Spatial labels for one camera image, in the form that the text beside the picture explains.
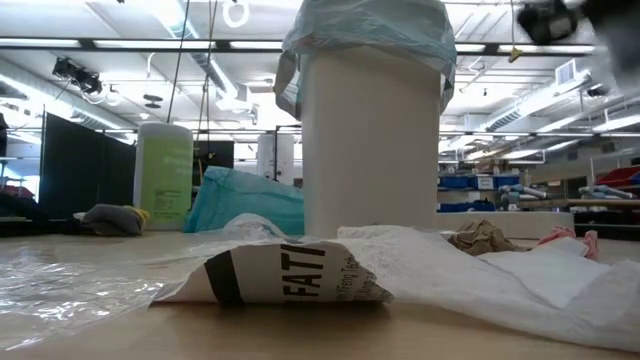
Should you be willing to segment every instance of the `ceiling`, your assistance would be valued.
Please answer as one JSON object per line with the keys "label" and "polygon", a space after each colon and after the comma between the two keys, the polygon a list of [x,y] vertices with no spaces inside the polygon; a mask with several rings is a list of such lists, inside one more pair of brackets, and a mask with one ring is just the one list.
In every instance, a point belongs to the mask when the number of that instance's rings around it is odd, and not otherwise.
{"label": "ceiling", "polygon": [[[165,39],[170,33],[159,20],[158,10],[149,3],[184,0],[0,0],[0,34],[13,37],[72,37]],[[195,31],[207,36],[210,30],[210,7],[215,9],[214,39],[282,40],[292,28],[301,0],[246,0],[250,6],[248,22],[230,27],[224,19],[223,2],[211,5],[206,0],[193,0],[189,20]],[[524,33],[512,26],[512,9],[508,0],[442,0],[446,4],[457,42],[526,43]],[[521,1],[515,1],[516,8]],[[231,18],[242,14],[234,12]],[[595,43],[593,31],[583,26],[568,43]],[[56,85],[61,90],[66,82],[51,74],[58,57],[68,57],[76,64],[100,73],[100,79],[117,90],[122,97],[117,105],[103,102],[97,106],[121,119],[130,128],[143,121],[166,121],[176,78],[178,55],[155,54],[147,73],[150,53],[84,52],[60,50],[3,50],[0,59]],[[220,68],[233,81],[246,84],[252,91],[249,99],[259,108],[257,124],[246,113],[222,111],[212,99],[201,109],[205,73],[187,54],[180,59],[176,93],[171,106],[171,121],[197,126],[198,120],[212,120],[212,129],[273,129],[276,125],[296,121],[275,105],[268,82],[273,81],[278,65],[277,53],[216,53]],[[469,115],[487,116],[522,99],[532,91],[554,81],[555,69],[571,57],[522,57],[510,63],[505,56],[459,56],[455,96],[441,119],[441,130],[470,129]],[[66,91],[80,93],[72,86]],[[163,98],[160,109],[145,107],[145,94]],[[595,106],[598,100],[587,99],[582,106]],[[544,126],[546,119],[562,119],[580,109],[577,95],[561,103],[531,114],[531,128]],[[141,114],[148,114],[147,119]],[[254,141],[256,136],[245,136]]]}

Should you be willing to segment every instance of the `clear plastic sheet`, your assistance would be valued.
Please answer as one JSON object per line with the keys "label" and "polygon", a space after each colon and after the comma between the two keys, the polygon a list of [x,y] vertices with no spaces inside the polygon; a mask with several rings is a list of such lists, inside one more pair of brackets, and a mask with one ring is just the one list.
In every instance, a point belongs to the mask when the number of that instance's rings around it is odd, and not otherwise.
{"label": "clear plastic sheet", "polygon": [[[144,309],[177,293],[196,268],[226,250],[292,243],[254,215],[194,235],[68,239],[0,245],[3,348],[73,334]],[[330,242],[344,245],[396,301],[436,305],[552,339],[640,352],[639,263],[603,265],[565,246],[473,257],[438,233],[397,226],[343,228]]]}
{"label": "clear plastic sheet", "polygon": [[[293,29],[284,39],[283,49],[306,55],[363,45],[423,63],[440,72],[446,80],[441,110],[446,109],[453,97],[457,52],[442,2],[305,0]],[[300,80],[304,81],[304,71]]]}

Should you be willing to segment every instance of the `large white container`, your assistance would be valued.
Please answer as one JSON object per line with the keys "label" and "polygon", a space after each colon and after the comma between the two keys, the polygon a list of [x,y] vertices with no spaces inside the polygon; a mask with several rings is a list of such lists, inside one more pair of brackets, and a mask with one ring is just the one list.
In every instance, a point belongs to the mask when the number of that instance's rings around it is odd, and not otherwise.
{"label": "large white container", "polygon": [[[273,166],[275,155],[274,135],[260,135],[258,138],[258,175],[273,179]],[[293,148],[295,138],[293,135],[278,135],[278,182],[293,185]]]}
{"label": "large white container", "polygon": [[134,206],[151,214],[150,230],[180,230],[191,208],[193,135],[176,125],[138,129]]}
{"label": "large white container", "polygon": [[361,47],[304,59],[307,235],[435,225],[441,75]]}

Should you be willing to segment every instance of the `trash bag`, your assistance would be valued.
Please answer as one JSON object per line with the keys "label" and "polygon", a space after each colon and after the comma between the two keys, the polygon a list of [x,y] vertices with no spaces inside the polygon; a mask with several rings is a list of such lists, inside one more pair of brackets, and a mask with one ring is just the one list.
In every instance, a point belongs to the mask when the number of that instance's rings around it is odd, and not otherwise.
{"label": "trash bag", "polygon": [[304,234],[302,191],[261,176],[210,166],[184,232],[218,230],[242,214],[262,216],[287,235]]}
{"label": "trash bag", "polygon": [[[304,81],[300,59],[292,57],[292,53],[308,55],[364,45],[418,61],[440,72],[445,78],[440,109],[446,109],[453,97],[457,52],[446,7],[439,0],[305,0],[293,29],[284,39],[283,57],[296,64],[300,81]],[[290,71],[284,74],[291,67],[283,69],[283,60],[276,83],[293,83]],[[296,83],[295,88],[302,86]],[[293,108],[301,105],[300,98],[295,97],[298,103]],[[300,118],[297,116],[300,112],[291,111],[290,104],[281,109]]]}

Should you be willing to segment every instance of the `teal plastic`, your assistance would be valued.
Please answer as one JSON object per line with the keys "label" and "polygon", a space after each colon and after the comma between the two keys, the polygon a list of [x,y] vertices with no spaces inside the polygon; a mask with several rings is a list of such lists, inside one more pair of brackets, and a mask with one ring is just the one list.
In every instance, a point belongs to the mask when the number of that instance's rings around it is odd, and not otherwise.
{"label": "teal plastic", "polygon": [[261,176],[209,167],[184,232],[222,229],[238,215],[256,214],[287,235],[304,235],[302,191]]}
{"label": "teal plastic", "polygon": [[363,45],[440,72],[446,79],[440,107],[445,110],[453,97],[457,51],[440,0],[304,0],[283,49],[313,54]]}

